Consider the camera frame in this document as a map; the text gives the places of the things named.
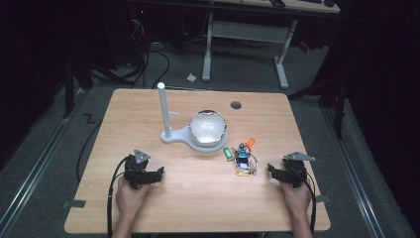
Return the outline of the white-legged background desk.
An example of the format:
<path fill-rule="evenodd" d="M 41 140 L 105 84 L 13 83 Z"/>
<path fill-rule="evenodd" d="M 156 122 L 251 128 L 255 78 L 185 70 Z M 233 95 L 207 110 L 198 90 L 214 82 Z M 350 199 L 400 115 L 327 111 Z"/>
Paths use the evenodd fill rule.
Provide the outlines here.
<path fill-rule="evenodd" d="M 233 4 L 234 6 L 263 7 L 269 10 L 285 10 L 288 13 L 339 14 L 341 9 L 335 0 L 209 0 L 211 6 L 216 3 Z M 208 14 L 206 53 L 202 70 L 202 80 L 211 78 L 212 41 L 214 38 L 246 40 L 262 43 L 281 44 L 279 55 L 274 57 L 279 85 L 288 88 L 283 61 L 297 25 L 293 17 L 286 26 L 275 24 L 251 23 L 239 20 L 214 20 L 213 14 Z"/>

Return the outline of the black metal stand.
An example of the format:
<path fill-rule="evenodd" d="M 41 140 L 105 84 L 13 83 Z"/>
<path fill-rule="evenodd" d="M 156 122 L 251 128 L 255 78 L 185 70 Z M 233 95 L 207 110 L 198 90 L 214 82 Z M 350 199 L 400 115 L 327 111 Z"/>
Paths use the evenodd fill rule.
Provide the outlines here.
<path fill-rule="evenodd" d="M 64 81 L 64 118 L 68 118 L 74 108 L 74 82 L 82 89 L 90 89 L 93 81 L 90 77 L 88 61 L 80 57 L 71 57 L 65 66 Z"/>
<path fill-rule="evenodd" d="M 312 84 L 288 95 L 289 100 L 295 100 L 305 95 L 319 95 L 318 104 L 322 108 L 335 108 L 333 130 L 340 140 L 343 139 L 342 126 L 344 118 L 345 99 L 349 76 L 344 69 L 320 69 Z"/>

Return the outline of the white stand with pole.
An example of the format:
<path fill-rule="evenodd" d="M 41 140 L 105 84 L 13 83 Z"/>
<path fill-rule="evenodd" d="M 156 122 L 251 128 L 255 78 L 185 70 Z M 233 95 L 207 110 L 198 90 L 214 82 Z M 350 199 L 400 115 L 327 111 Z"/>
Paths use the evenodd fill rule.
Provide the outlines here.
<path fill-rule="evenodd" d="M 228 141 L 228 129 L 225 135 L 225 138 L 222 140 L 221 143 L 217 144 L 214 147 L 205 148 L 199 146 L 194 142 L 192 136 L 189 133 L 188 124 L 189 122 L 181 129 L 175 130 L 171 127 L 170 119 L 169 119 L 169 111 L 168 105 L 166 100 L 166 90 L 165 84 L 163 82 L 159 82 L 157 84 L 157 91 L 159 96 L 160 102 L 160 109 L 161 115 L 163 119 L 163 131 L 160 133 L 160 138 L 165 143 L 184 143 L 189 146 L 192 150 L 195 150 L 200 153 L 215 153 L 221 149 L 223 149 Z"/>

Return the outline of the person's right hand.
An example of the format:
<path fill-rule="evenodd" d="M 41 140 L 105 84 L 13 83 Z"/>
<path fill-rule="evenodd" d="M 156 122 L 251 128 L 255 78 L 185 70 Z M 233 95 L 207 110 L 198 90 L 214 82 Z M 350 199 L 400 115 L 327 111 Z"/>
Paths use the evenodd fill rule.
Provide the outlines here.
<path fill-rule="evenodd" d="M 309 203 L 311 202 L 311 193 L 306 185 L 293 187 L 289 183 L 280 184 L 285 203 L 294 217 L 307 216 Z"/>

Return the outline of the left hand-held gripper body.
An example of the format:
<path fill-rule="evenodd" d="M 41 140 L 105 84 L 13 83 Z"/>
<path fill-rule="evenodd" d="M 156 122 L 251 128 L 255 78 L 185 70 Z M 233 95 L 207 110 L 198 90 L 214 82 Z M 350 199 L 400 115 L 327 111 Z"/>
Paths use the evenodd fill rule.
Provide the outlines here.
<path fill-rule="evenodd" d="M 144 184 L 150 184 L 150 178 L 146 167 L 148 165 L 150 155 L 135 149 L 133 155 L 125 158 L 124 179 L 133 189 L 139 189 Z"/>

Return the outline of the keyring with coloured tags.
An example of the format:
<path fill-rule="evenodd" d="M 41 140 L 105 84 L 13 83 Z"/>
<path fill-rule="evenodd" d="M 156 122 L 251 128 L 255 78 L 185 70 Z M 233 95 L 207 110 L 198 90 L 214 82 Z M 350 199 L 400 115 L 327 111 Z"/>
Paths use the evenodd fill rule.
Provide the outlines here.
<path fill-rule="evenodd" d="M 225 147 L 224 155 L 228 162 L 233 162 L 238 177 L 255 176 L 258 171 L 259 161 L 252 153 L 252 146 L 255 144 L 253 138 L 241 143 L 237 149 Z"/>

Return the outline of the silver metal bowl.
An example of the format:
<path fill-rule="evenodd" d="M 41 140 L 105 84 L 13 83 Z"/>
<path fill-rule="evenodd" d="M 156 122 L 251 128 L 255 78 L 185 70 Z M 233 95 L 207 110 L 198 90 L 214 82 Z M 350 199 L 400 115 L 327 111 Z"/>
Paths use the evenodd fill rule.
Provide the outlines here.
<path fill-rule="evenodd" d="M 210 148 L 221 143 L 227 133 L 227 122 L 217 111 L 202 110 L 189 121 L 189 133 L 199 146 Z"/>

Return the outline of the metal floor rail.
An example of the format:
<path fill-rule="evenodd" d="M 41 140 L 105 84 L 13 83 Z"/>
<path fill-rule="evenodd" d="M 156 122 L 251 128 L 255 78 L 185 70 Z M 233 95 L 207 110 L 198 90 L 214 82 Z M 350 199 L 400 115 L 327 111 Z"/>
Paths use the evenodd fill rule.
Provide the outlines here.
<path fill-rule="evenodd" d="M 36 121 L 11 161 L 0 172 L 0 238 L 6 238 L 10 233 L 50 164 L 53 151 L 75 110 L 88 92 L 88 89 L 77 89 L 74 105 L 66 109 L 65 95 L 60 91 L 53 106 Z"/>
<path fill-rule="evenodd" d="M 352 163 L 352 159 L 347 150 L 346 144 L 342 139 L 339 138 L 339 135 L 335 130 L 333 113 L 329 109 L 323 108 L 321 108 L 320 111 L 323 115 L 323 118 L 326 120 L 329 131 L 331 132 L 336 147 L 338 148 L 339 158 L 342 161 L 345 175 L 355 197 L 359 211 L 361 212 L 363 220 L 366 224 L 370 238 L 385 238 L 383 230 L 371 205 L 370 199 L 368 198 L 358 173 L 356 172 L 356 169 Z"/>

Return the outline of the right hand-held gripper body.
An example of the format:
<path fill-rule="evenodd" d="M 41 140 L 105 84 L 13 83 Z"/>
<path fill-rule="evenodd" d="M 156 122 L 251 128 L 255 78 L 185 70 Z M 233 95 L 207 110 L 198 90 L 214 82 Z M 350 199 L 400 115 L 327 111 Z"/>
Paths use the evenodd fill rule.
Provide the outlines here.
<path fill-rule="evenodd" d="M 293 187 L 300 187 L 307 179 L 305 161 L 315 162 L 316 159 L 300 152 L 285 155 L 282 159 L 284 171 L 281 172 L 280 180 L 290 183 Z"/>

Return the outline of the person's left hand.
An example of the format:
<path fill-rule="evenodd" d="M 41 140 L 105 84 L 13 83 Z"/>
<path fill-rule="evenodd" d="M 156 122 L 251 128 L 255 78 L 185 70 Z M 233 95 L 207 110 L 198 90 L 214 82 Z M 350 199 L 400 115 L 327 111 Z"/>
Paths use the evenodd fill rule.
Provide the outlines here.
<path fill-rule="evenodd" d="M 116 202 L 120 215 L 125 218 L 135 217 L 145 202 L 149 188 L 150 186 L 147 184 L 139 189 L 134 189 L 126 179 L 119 178 Z"/>

